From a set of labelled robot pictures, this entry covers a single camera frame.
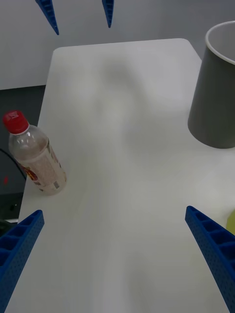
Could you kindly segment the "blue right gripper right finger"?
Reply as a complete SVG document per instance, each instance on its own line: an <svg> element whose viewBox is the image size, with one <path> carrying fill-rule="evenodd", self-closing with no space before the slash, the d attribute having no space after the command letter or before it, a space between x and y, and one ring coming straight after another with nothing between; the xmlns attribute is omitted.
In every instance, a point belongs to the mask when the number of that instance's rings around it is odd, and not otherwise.
<svg viewBox="0 0 235 313"><path fill-rule="evenodd" d="M190 228L229 312L235 312L235 236L192 206L186 208Z"/></svg>

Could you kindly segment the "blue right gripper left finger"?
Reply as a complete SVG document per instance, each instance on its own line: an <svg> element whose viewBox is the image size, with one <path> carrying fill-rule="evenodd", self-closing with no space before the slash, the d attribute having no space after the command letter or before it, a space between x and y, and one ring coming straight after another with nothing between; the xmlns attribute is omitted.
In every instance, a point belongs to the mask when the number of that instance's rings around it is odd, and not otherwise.
<svg viewBox="0 0 235 313"><path fill-rule="evenodd" d="M10 301L15 286L44 226L37 210L0 238L0 312Z"/></svg>

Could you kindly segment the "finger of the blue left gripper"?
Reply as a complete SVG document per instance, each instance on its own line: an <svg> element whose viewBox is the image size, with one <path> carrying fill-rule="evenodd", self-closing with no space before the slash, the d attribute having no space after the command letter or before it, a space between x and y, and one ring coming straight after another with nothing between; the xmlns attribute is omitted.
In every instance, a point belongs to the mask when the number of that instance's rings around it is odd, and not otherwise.
<svg viewBox="0 0 235 313"><path fill-rule="evenodd" d="M112 20L113 20L113 11L114 11L114 0L102 0L106 20L108 27L110 28L112 26Z"/></svg>
<svg viewBox="0 0 235 313"><path fill-rule="evenodd" d="M48 23L56 33L56 35L59 35L59 29L57 26L52 0L35 0L35 1L38 4L39 8L41 9L42 13L44 14L45 18L47 19Z"/></svg>

